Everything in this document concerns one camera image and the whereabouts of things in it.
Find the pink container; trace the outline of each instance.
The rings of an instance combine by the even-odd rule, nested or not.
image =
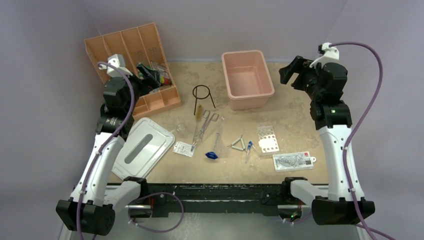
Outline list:
[[[261,51],[225,52],[222,65],[232,110],[261,108],[274,95],[273,82]]]

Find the beige table surface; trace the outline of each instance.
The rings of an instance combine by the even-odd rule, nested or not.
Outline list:
[[[204,109],[219,113],[225,120],[222,122],[222,140],[226,146],[243,134],[245,143],[252,141],[259,148],[257,127],[273,126],[280,153],[309,151],[316,157],[313,169],[276,172],[272,157],[259,158],[253,151],[248,163],[246,153],[227,148],[226,155],[217,160],[206,158],[214,144],[217,123],[211,122],[206,130],[203,142],[196,148],[193,158],[176,154],[172,148],[159,160],[147,176],[149,183],[247,183],[278,184],[285,177],[305,177],[311,183],[327,184],[328,174],[323,145],[314,121],[309,114],[310,99],[308,95],[294,90],[289,85],[280,84],[278,70],[283,63],[268,63],[269,73],[275,88],[275,94],[262,108],[247,110],[231,110],[230,99],[220,62],[174,62],[169,64],[172,77],[178,87],[182,106],[159,113],[150,118],[167,129],[173,131],[175,141],[192,143],[196,126],[193,116],[195,98],[193,87],[199,84],[210,88],[216,109],[211,100],[199,100]],[[189,128],[188,137],[180,137],[175,131],[177,117],[184,118]],[[110,183],[121,182],[111,174]]]

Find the gray floor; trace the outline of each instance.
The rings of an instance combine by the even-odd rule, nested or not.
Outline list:
[[[146,219],[144,226],[155,229],[172,227],[179,213],[168,218]],[[72,240],[77,240],[74,232]],[[189,213],[184,215],[181,225],[167,233],[153,233],[128,224],[128,215],[121,211],[116,216],[112,231],[98,240],[359,240],[354,226],[318,226],[312,218],[299,225],[283,224],[279,218],[261,214],[211,214]]]

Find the metal ring stand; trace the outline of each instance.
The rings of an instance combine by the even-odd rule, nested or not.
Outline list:
[[[207,95],[205,97],[198,97],[198,87],[205,87],[207,89]],[[193,93],[193,97],[196,98],[196,102],[194,104],[194,115],[196,115],[196,108],[197,108],[197,105],[198,105],[198,99],[203,100],[203,99],[206,99],[206,98],[210,97],[210,100],[212,100],[213,108],[216,109],[215,103],[214,103],[214,99],[212,98],[212,95],[211,95],[211,90],[209,89],[208,86],[206,86],[206,85],[197,85],[197,86],[195,86],[193,88],[193,92],[192,93]]]

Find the blue rubber bulb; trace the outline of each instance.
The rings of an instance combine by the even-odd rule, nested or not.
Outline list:
[[[218,158],[218,156],[215,154],[215,152],[213,152],[213,151],[210,151],[210,152],[207,152],[206,154],[206,157],[208,158],[208,159],[213,159],[213,160],[215,160],[215,159],[217,159]]]

